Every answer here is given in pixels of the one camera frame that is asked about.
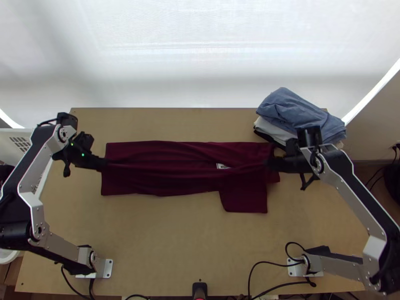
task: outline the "power cord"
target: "power cord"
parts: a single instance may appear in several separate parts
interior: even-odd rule
[[[68,281],[68,278],[67,278],[66,274],[64,273],[64,266],[63,266],[63,265],[61,266],[61,274],[62,274],[62,277],[64,277],[64,280],[65,280],[66,284],[69,286],[69,288],[70,288],[75,294],[77,294],[78,296],[80,296],[81,298],[83,298],[83,299],[85,299],[85,300],[96,300],[96,299],[95,299],[95,296],[93,295],[93,285],[95,284],[95,278],[91,278],[91,279],[90,279],[90,283],[89,283],[89,297],[86,297],[85,295],[83,295],[83,294],[81,294],[80,292],[78,292],[78,291],[70,284],[70,282]],[[150,300],[150,298],[148,298],[148,297],[146,297],[146,296],[143,296],[143,295],[141,295],[141,294],[132,294],[132,295],[128,296],[125,300],[128,300],[128,299],[133,298],[133,297],[140,297],[140,298],[143,298],[143,299],[145,299],[145,300]]]
[[[294,286],[294,285],[305,285],[305,284],[310,285],[313,288],[315,288],[317,286],[317,284],[315,282],[310,281],[310,279],[308,277],[306,277],[306,281],[287,282],[287,283],[283,283],[283,284],[279,284],[274,287],[271,287],[270,289],[267,289],[267,290],[259,293],[257,296],[251,298],[251,300],[255,300],[255,299],[257,299],[261,296],[264,296],[265,294],[268,294],[269,292],[272,292],[279,288],[283,288],[283,287],[287,287],[287,286]]]
[[[64,277],[64,280],[65,280],[66,284],[69,286],[69,288],[70,288],[75,294],[77,294],[78,296],[82,297],[82,298],[85,299],[85,300],[92,300],[91,298],[86,297],[85,295],[81,294],[81,293],[78,292],[76,289],[74,289],[74,287],[70,284],[70,282],[69,282],[68,279],[67,279],[67,276],[66,276],[65,273],[64,273],[64,266],[63,266],[63,265],[61,266],[61,274],[62,274],[62,277]]]
[[[347,292],[347,294],[349,294],[350,296],[352,296],[355,300],[360,300],[360,299],[358,299],[356,296],[354,296],[354,294],[352,293],[352,292]]]
[[[396,159],[397,159],[397,149],[398,149],[398,148],[400,149],[400,144],[396,144],[396,146],[392,146],[391,148],[394,150],[394,153],[395,153],[394,159],[393,159],[393,161],[391,162],[391,165],[393,165],[393,164],[395,163]],[[385,167],[386,167],[386,166],[383,166],[383,167],[379,168],[379,169],[371,176],[371,178],[368,179],[368,181],[366,182],[365,186],[367,186],[367,185],[370,183],[370,181],[371,181],[381,170],[383,170]],[[370,191],[372,190],[372,188],[374,187],[374,185],[375,185],[381,178],[383,178],[383,176],[379,177],[379,178],[372,184],[372,186],[369,188]]]
[[[250,273],[248,274],[248,280],[247,280],[247,299],[250,299],[250,281],[251,281],[251,279],[252,279],[252,274],[253,274],[254,268],[255,268],[256,266],[260,265],[260,264],[269,264],[269,265],[273,265],[273,266],[278,266],[278,267],[287,268],[287,267],[291,267],[291,266],[300,265],[300,264],[302,264],[302,262],[296,262],[296,263],[293,263],[293,264],[280,264],[280,263],[275,263],[275,262],[271,262],[271,261],[259,261],[259,262],[256,262],[256,263],[253,265],[253,267],[251,268]]]
[[[248,274],[248,281],[247,281],[247,297],[248,297],[247,299],[248,300],[255,300],[256,298],[264,296],[265,294],[267,294],[269,292],[272,292],[272,291],[274,291],[276,289],[287,287],[287,286],[304,285],[304,284],[308,284],[308,285],[312,286],[313,288],[315,288],[317,286],[317,284],[315,284],[315,282],[312,282],[308,277],[306,277],[305,278],[306,281],[287,282],[287,283],[279,284],[279,285],[276,285],[274,287],[271,287],[270,289],[267,289],[267,290],[261,292],[260,294],[258,294],[257,296],[255,296],[253,298],[250,297],[250,281],[251,281],[251,278],[252,278],[253,270],[254,270],[254,268],[256,266],[258,266],[260,264],[269,264],[269,265],[274,265],[274,266],[278,266],[278,267],[287,268],[287,267],[297,266],[297,265],[305,263],[304,259],[295,259],[295,258],[293,258],[292,256],[289,255],[288,246],[292,245],[292,244],[299,246],[304,252],[306,251],[306,249],[304,249],[304,247],[302,245],[300,245],[299,243],[297,243],[295,241],[290,241],[290,242],[286,243],[286,245],[284,247],[284,251],[286,252],[287,257],[289,257],[291,260],[295,261],[296,263],[294,263],[294,264],[280,264],[280,263],[271,262],[271,261],[259,261],[259,262],[256,262],[253,265],[253,267],[250,270],[250,273]]]
[[[93,295],[93,285],[95,284],[95,278],[90,279],[90,284],[89,284],[89,295],[90,295],[90,300],[96,300],[94,295]],[[139,298],[143,298],[145,300],[150,300],[150,298],[143,296],[141,294],[132,294],[129,295],[128,297],[125,298],[125,300],[131,299],[133,297],[139,297]]]
[[[291,256],[289,255],[289,253],[288,253],[288,247],[289,247],[290,245],[297,245],[297,246],[299,246],[304,252],[306,252],[306,249],[304,249],[304,247],[303,247],[302,245],[300,245],[298,242],[295,242],[295,241],[290,241],[290,242],[286,243],[286,245],[284,246],[284,251],[285,251],[285,253],[286,253],[286,255],[287,255],[288,258],[290,258],[292,261],[295,261],[295,262],[304,263],[304,262],[305,262],[304,259],[293,258],[293,257],[291,257]]]
[[[290,295],[290,296],[288,296],[288,297],[286,297],[286,298],[282,298],[282,299],[290,299],[290,298],[293,298],[293,297],[300,297],[300,298],[303,298],[304,300],[307,300],[307,299],[310,298],[312,295],[313,295],[313,294],[307,294],[307,295],[294,294],[294,295]]]

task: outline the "wooden tabletop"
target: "wooden tabletop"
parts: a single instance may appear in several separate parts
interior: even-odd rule
[[[253,133],[255,109],[248,108],[73,108],[78,130],[93,135],[94,154],[106,143],[129,141],[263,142]],[[218,192],[160,198],[131,194],[101,196],[101,174],[53,163],[41,200],[51,231],[76,245],[89,244],[114,260],[110,279],[97,279],[97,295],[189,296],[201,279],[209,295],[247,293],[249,271],[257,261],[286,263],[285,244],[327,245],[345,255],[362,255],[368,235],[331,186],[314,182],[300,191],[297,174],[281,174],[268,186],[268,213],[224,211]],[[293,255],[300,250],[290,248]],[[251,293],[301,279],[286,268],[260,265]],[[359,282],[325,274],[317,287],[293,285],[275,294],[363,290]],[[87,293],[88,279],[70,282]],[[72,294],[60,265],[26,253],[17,291]]]

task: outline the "cable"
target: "cable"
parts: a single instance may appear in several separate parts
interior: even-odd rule
[[[274,265],[274,266],[285,267],[286,268],[286,267],[300,265],[300,264],[302,264],[302,262],[297,262],[297,263],[294,263],[294,264],[280,264],[280,263],[271,262],[271,261],[259,261],[259,262],[256,262],[253,265],[253,267],[251,268],[250,273],[248,274],[248,280],[247,280],[247,296],[248,296],[248,298],[247,299],[249,299],[249,300],[250,300],[250,280],[252,279],[252,273],[254,271],[254,268],[256,266],[260,265],[260,264],[269,264],[269,265]]]
[[[95,284],[95,279],[96,278],[90,278],[90,283],[89,283],[89,296],[91,300],[96,300],[95,297],[92,294],[93,291],[93,284]]]
[[[67,279],[67,276],[66,276],[65,273],[64,273],[64,266],[63,266],[63,265],[61,266],[61,274],[62,274],[62,277],[64,277],[64,280],[65,280],[66,284],[69,286],[69,288],[70,288],[71,290],[73,290],[73,292],[74,292],[75,294],[77,294],[78,296],[81,296],[83,299],[92,300],[92,299],[90,299],[89,297],[86,297],[85,295],[81,294],[80,292],[78,292],[76,289],[73,288],[73,286],[70,284],[70,282],[69,282],[68,279]]]
[[[352,292],[347,292],[347,294],[349,294],[350,296],[352,296],[355,300],[360,300],[360,299],[358,299],[356,296],[354,296],[354,294],[352,293]]]
[[[267,290],[263,291],[262,293],[259,293],[257,296],[251,298],[250,300],[255,300],[255,299],[257,299],[257,298],[259,298],[261,296],[264,296],[265,294],[268,294],[269,292],[272,292],[272,291],[274,291],[276,289],[279,289],[279,288],[283,288],[283,287],[287,287],[287,286],[294,286],[294,285],[305,285],[305,284],[310,285],[313,288],[315,288],[317,286],[315,284],[315,282],[312,282],[310,280],[282,283],[282,284],[276,285],[274,287],[271,287],[270,289],[267,289]]]
[[[379,177],[377,180],[375,180],[375,182],[371,185],[371,187],[369,188],[369,191],[371,192],[371,190],[373,189],[374,185],[383,178],[384,176],[382,175],[381,177]]]
[[[306,252],[306,249],[304,249],[304,247],[302,245],[300,245],[298,242],[290,241],[290,242],[286,243],[286,245],[284,247],[284,251],[286,252],[287,257],[290,258],[292,261],[304,263],[304,259],[296,259],[289,255],[288,246],[291,244],[295,244],[295,245],[299,246],[304,252]]]
[[[396,159],[397,159],[397,147],[396,147],[396,146],[393,146],[392,149],[394,150],[395,155],[394,155],[393,161],[391,162],[391,165],[393,165],[393,164],[395,163]],[[368,179],[368,181],[366,182],[365,186],[367,186],[367,185],[370,183],[370,181],[378,174],[378,172],[379,172],[380,170],[383,170],[385,167],[386,167],[386,166],[380,167],[380,168],[375,172],[375,174],[372,175],[370,179]]]
[[[37,127],[43,126],[45,124],[49,124],[50,122],[54,122],[54,121],[57,121],[57,118],[50,119],[50,120],[47,120],[47,121],[43,121],[42,123],[37,124]]]
[[[133,297],[140,297],[140,298],[143,298],[143,299],[146,299],[146,300],[150,299],[150,298],[147,298],[146,296],[143,296],[143,295],[140,295],[140,294],[133,294],[133,295],[130,295],[127,298],[125,298],[125,300],[128,300],[128,299],[133,298]]]
[[[290,295],[290,296],[288,296],[288,297],[286,297],[286,298],[282,298],[282,299],[290,299],[290,298],[292,298],[292,297],[301,297],[301,298],[307,300],[310,296],[307,296],[307,295],[304,296],[304,295],[300,295],[300,294],[294,294],[294,295]]]

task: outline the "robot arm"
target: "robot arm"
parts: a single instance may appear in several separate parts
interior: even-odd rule
[[[307,249],[303,255],[307,266],[300,275],[328,272],[362,282],[367,290],[384,295],[400,290],[398,224],[355,176],[353,163],[346,153],[331,144],[321,145],[321,141],[319,128],[300,130],[298,146],[301,154],[288,157],[288,160],[284,158],[286,171],[302,170],[298,171],[302,173],[307,162],[313,178],[337,189],[364,225],[369,238],[362,257],[331,253],[327,246]]]
[[[52,158],[64,161],[65,177],[70,174],[70,163],[88,169],[105,163],[91,153],[91,135],[81,132],[76,136],[76,117],[59,113],[54,121],[56,124],[45,122],[34,129],[31,147],[1,188],[0,247],[36,253],[63,264],[71,275],[109,278],[113,261],[97,257],[89,245],[77,246],[53,233],[45,219],[44,205],[33,193]]]

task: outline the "t-shirt label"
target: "t-shirt label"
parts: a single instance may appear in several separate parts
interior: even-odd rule
[[[216,168],[217,169],[230,169],[231,167],[229,167],[229,166],[227,166],[227,165],[224,165],[224,164],[222,164],[222,163],[216,163]]]

